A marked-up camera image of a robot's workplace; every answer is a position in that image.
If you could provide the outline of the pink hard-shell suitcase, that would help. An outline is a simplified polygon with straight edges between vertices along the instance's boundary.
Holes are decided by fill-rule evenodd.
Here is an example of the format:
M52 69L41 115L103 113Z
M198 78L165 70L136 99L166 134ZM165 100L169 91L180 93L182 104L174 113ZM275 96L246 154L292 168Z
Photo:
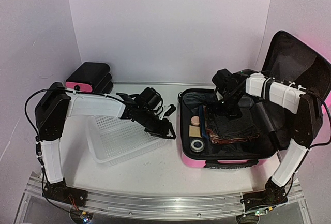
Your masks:
M317 92L326 102L330 93L330 62L308 45L285 32L277 32L270 43L261 72L267 77L280 81L290 81L304 88ZM193 168L237 169L258 165L272 157L278 151L285 151L289 138L281 132L284 118L274 124L264 124L259 113L267 113L271 106L266 103L255 107L256 99L243 95L239 102L240 109L249 109L260 136L250 142L228 145L213 145L200 137L189 136L190 120L193 116L182 103L182 96L190 92L211 92L214 89L191 88L182 92L178 99L180 104L180 137L182 141L182 160L185 165ZM190 149L193 139L202 139L205 148L200 153Z

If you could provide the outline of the black dotted garment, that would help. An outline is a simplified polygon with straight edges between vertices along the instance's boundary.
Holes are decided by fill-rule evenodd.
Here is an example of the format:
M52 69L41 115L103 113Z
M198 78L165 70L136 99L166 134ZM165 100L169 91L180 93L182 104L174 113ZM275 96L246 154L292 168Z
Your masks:
M216 116L211 111L205 111L206 129L209 128L222 138L241 137L259 133L249 109L241 109L242 116L229 120L226 116Z

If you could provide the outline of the white plastic mesh basket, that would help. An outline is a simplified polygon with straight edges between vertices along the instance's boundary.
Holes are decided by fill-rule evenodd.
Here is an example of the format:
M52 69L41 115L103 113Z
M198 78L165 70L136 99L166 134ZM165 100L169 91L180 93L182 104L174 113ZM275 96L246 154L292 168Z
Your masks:
M85 122L89 151L96 163L113 166L151 152L167 143L151 136L136 122L90 116Z

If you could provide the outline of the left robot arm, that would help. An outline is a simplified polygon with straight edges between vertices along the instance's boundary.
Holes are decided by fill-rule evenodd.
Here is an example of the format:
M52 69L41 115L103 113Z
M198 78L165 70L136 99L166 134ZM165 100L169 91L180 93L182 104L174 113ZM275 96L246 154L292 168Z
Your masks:
M60 152L60 141L67 119L76 116L106 116L118 120L130 120L140 124L146 133L162 139L176 138L168 117L176 110L171 104L164 107L161 95L147 87L139 94L83 92L65 88L55 82L28 97L29 103L42 94L37 103L33 122L26 119L36 133L35 151L43 176L42 195L50 202L70 204L79 208L86 204L87 191L69 187L66 183Z

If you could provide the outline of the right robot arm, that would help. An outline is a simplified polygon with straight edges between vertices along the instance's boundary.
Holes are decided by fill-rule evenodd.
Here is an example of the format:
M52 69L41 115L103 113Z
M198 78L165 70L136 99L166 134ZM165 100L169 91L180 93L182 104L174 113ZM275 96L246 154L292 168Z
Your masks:
M287 202L287 184L292 184L323 124L324 99L308 88L290 81L267 77L261 72L242 70L230 73L227 69L216 72L215 101L206 107L206 133L213 144L228 145L247 142L260 136L253 117L244 116L239 107L243 95L256 99L255 107L267 104L271 109L259 113L264 124L274 124L284 118L281 132L289 138L286 154L276 171L268 179L265 189L243 195L245 210L261 211Z

